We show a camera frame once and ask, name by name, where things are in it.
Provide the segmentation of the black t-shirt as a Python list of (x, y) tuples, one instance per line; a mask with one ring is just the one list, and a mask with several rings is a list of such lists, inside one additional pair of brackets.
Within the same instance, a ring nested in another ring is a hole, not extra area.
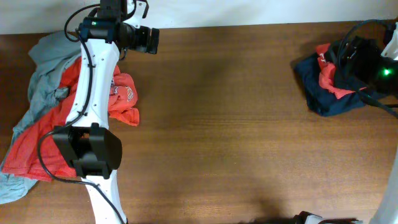
[(321, 68), (320, 85), (338, 99), (356, 91), (388, 94), (394, 89), (395, 62), (382, 56), (376, 40), (354, 37), (315, 48)]

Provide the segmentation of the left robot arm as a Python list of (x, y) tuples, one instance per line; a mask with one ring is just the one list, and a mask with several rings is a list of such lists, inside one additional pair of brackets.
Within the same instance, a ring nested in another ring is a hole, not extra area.
[(121, 54), (156, 54), (160, 31), (141, 25), (145, 0), (101, 0), (79, 24), (81, 67), (75, 99), (64, 126), (51, 132), (68, 167), (85, 185), (96, 223), (127, 223), (119, 198), (117, 172), (122, 143), (108, 124), (109, 92)]

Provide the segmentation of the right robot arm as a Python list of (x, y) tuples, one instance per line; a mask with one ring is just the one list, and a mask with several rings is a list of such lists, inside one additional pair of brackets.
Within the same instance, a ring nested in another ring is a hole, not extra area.
[(217, 163), (203, 173), (199, 219), (238, 222), (291, 216), (370, 220), (397, 149), (397, 120), (371, 107), (324, 118), (311, 112), (294, 67), (347, 23), (288, 24), (275, 37), (271, 65), (282, 70), (262, 103), (215, 95), (199, 103), (196, 124)]

